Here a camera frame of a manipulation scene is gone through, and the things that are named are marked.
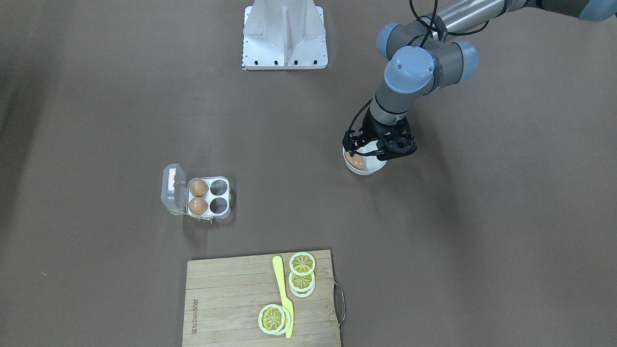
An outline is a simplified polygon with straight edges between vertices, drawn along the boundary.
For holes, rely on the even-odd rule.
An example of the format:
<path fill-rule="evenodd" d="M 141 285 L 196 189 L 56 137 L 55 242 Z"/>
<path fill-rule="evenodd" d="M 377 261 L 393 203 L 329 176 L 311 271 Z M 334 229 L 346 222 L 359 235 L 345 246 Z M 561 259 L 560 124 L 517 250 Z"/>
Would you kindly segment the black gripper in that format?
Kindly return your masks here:
<path fill-rule="evenodd" d="M 362 107 L 353 117 L 342 138 L 342 147 L 349 164 L 357 163 L 357 155 L 387 161 L 410 156 L 418 149 L 407 117 L 394 125 L 385 125 L 372 116 L 368 107 Z"/>

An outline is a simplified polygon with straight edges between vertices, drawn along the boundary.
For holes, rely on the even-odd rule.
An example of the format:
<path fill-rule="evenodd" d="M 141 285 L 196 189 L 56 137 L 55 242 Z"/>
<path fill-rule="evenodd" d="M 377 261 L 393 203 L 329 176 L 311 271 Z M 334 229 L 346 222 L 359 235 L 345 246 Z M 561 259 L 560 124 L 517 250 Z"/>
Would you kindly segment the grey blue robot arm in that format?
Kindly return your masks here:
<path fill-rule="evenodd" d="M 391 23 L 377 36 L 376 48 L 388 60 L 373 98 L 360 113 L 361 128 L 350 125 L 342 138 L 346 164 L 356 170 L 369 160 L 385 162 L 417 150 L 407 113 L 419 97 L 471 77 L 480 64 L 468 41 L 449 42 L 485 29 L 490 20 L 525 7 L 583 21 L 601 22 L 616 13 L 614 0 L 455 0 L 403 25 Z"/>

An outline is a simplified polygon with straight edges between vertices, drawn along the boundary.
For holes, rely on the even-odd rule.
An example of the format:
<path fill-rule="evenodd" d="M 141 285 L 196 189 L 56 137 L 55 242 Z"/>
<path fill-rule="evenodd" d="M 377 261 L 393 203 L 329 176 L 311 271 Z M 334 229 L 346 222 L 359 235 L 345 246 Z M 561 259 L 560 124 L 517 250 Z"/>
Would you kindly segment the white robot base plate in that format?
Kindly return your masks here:
<path fill-rule="evenodd" d="M 243 19 L 243 69 L 327 68 L 324 10 L 314 1 L 256 0 Z"/>

